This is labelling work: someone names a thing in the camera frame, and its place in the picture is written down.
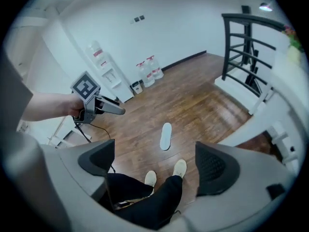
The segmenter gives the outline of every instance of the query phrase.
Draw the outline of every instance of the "person's arm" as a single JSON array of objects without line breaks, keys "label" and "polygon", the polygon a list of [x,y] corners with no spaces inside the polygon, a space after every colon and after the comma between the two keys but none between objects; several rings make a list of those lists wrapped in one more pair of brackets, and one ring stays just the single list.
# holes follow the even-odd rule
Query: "person's arm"
[{"label": "person's arm", "polygon": [[22,119],[39,121],[63,116],[78,116],[84,107],[83,101],[76,94],[33,93]]}]

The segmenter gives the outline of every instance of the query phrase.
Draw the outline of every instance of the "trash bin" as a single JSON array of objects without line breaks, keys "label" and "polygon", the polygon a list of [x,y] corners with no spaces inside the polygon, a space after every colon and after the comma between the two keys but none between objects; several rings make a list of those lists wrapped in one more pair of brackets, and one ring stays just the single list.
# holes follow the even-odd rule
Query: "trash bin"
[{"label": "trash bin", "polygon": [[143,92],[143,89],[141,88],[141,85],[139,82],[135,82],[132,84],[132,88],[135,91],[135,93],[140,94]]}]

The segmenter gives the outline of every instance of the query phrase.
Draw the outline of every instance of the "shoe sole insole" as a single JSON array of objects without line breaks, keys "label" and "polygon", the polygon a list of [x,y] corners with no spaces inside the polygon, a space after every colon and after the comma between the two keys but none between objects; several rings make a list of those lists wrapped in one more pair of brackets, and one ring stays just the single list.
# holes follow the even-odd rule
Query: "shoe sole insole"
[{"label": "shoe sole insole", "polygon": [[172,125],[170,123],[165,123],[162,128],[160,148],[162,150],[168,150],[170,146],[170,138],[172,135]]}]

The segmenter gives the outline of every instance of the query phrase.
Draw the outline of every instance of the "person's hand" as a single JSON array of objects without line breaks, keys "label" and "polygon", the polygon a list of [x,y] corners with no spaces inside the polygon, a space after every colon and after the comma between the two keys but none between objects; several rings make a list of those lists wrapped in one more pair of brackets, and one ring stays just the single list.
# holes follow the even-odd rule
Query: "person's hand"
[{"label": "person's hand", "polygon": [[80,110],[84,108],[84,102],[74,93],[68,94],[67,102],[68,115],[79,117]]}]

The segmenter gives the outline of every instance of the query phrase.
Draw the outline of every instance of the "black railing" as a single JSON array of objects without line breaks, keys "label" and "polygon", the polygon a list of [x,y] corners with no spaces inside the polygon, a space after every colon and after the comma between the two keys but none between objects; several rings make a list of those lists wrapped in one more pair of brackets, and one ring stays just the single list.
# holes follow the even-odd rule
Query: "black railing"
[{"label": "black railing", "polygon": [[[270,69],[272,68],[272,66],[258,58],[258,51],[254,49],[253,42],[262,44],[270,48],[271,50],[276,50],[276,48],[265,42],[252,38],[252,23],[270,27],[277,31],[283,31],[284,25],[277,21],[273,21],[273,20],[263,18],[263,17],[254,16],[251,14],[222,14],[222,17],[224,19],[224,26],[225,26],[225,60],[224,60],[224,65],[223,65],[222,79],[225,80],[226,77],[230,77],[236,82],[242,84],[244,87],[250,90],[253,94],[259,97],[260,92],[252,88],[251,84],[255,81],[255,79],[261,81],[265,85],[267,85],[267,82],[256,74],[257,72],[256,63],[257,62],[262,63],[263,65],[267,66]],[[244,34],[231,33],[230,32],[230,22],[236,22],[236,23],[244,25]],[[232,36],[243,38],[244,43],[237,44],[237,45],[231,45]],[[240,46],[243,46],[243,51],[236,49]],[[236,52],[238,54],[230,58],[231,51]],[[242,56],[242,61],[240,63],[235,64],[232,62],[234,59],[237,59],[241,56]],[[247,65],[249,63],[249,60],[251,60],[251,67],[250,67],[250,70],[247,70],[243,68],[242,65],[243,64]],[[249,74],[245,83],[227,74],[229,65],[235,68],[239,68]]]}]

